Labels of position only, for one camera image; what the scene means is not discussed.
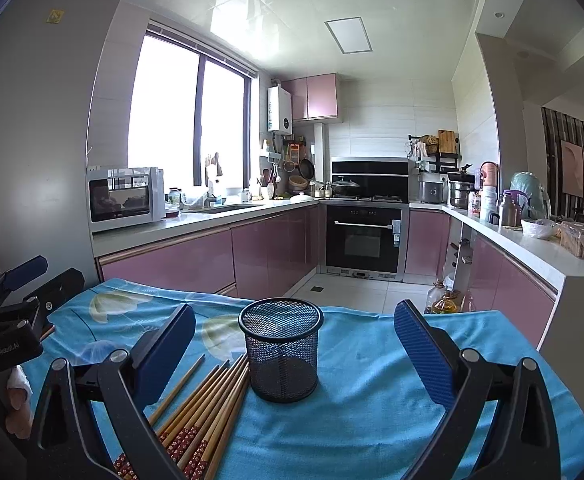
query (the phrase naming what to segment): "ceiling light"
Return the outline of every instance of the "ceiling light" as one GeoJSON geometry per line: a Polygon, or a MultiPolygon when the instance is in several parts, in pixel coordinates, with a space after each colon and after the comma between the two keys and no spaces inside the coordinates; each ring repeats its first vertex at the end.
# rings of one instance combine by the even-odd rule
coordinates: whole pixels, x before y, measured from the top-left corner
{"type": "Polygon", "coordinates": [[[372,51],[372,45],[370,45],[363,19],[360,16],[344,20],[331,20],[325,22],[325,25],[329,28],[343,54],[372,51]]]}

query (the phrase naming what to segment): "floor tile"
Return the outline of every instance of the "floor tile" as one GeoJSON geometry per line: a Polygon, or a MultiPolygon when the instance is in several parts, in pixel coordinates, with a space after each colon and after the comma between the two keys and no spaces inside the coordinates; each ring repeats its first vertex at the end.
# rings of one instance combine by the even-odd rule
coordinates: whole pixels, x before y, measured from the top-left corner
{"type": "Polygon", "coordinates": [[[356,288],[371,288],[382,291],[387,290],[388,284],[388,282],[381,280],[363,280],[361,278],[347,278],[345,276],[334,276],[332,274],[315,274],[310,279],[310,282],[314,285],[353,286],[356,288]]]}
{"type": "Polygon", "coordinates": [[[385,291],[354,286],[326,286],[322,292],[312,292],[307,283],[294,297],[318,306],[344,306],[380,314],[385,305],[385,291]]]}
{"type": "Polygon", "coordinates": [[[418,283],[401,283],[389,282],[387,292],[416,292],[418,294],[427,294],[433,285],[419,285],[418,283]]]}
{"type": "Polygon", "coordinates": [[[421,314],[425,310],[425,301],[427,301],[427,294],[419,294],[417,292],[388,292],[385,296],[385,304],[383,305],[383,314],[393,314],[396,304],[402,300],[411,300],[414,306],[421,314]]]}

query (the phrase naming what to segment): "mesh pen holder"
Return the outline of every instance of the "mesh pen holder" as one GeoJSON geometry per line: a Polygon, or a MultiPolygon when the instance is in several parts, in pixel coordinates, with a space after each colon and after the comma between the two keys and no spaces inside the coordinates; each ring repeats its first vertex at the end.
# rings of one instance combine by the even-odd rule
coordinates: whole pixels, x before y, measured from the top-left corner
{"type": "Polygon", "coordinates": [[[322,325],[323,313],[317,306],[291,298],[255,301],[241,311],[249,380],[259,397],[294,402],[314,391],[322,325]]]}

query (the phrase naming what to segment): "window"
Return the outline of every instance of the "window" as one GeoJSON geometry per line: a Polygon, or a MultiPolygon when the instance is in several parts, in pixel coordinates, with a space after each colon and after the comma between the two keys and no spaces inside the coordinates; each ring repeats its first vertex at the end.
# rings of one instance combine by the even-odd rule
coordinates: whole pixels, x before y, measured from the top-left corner
{"type": "Polygon", "coordinates": [[[128,166],[163,168],[165,189],[246,187],[249,79],[176,43],[146,35],[128,135],[128,166]]]}

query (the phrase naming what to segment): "screw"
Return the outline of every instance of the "screw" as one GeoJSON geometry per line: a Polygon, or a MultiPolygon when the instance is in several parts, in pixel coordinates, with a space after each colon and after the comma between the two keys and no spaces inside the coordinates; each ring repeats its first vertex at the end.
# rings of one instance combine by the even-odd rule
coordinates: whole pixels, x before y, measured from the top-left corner
{"type": "Polygon", "coordinates": [[[52,361],[52,369],[59,371],[65,368],[67,361],[63,357],[59,357],[58,359],[54,359],[52,361]]]}
{"type": "Polygon", "coordinates": [[[534,361],[533,359],[531,359],[529,357],[526,357],[525,359],[523,359],[523,366],[531,372],[536,370],[536,368],[538,367],[538,365],[536,364],[536,361],[534,361]]]}
{"type": "Polygon", "coordinates": [[[473,348],[466,348],[460,355],[462,355],[462,358],[466,361],[469,361],[470,363],[475,363],[480,358],[478,352],[476,352],[473,348]]]}
{"type": "Polygon", "coordinates": [[[128,352],[125,350],[115,350],[110,354],[110,361],[113,363],[120,363],[126,357],[128,357],[128,352]]]}

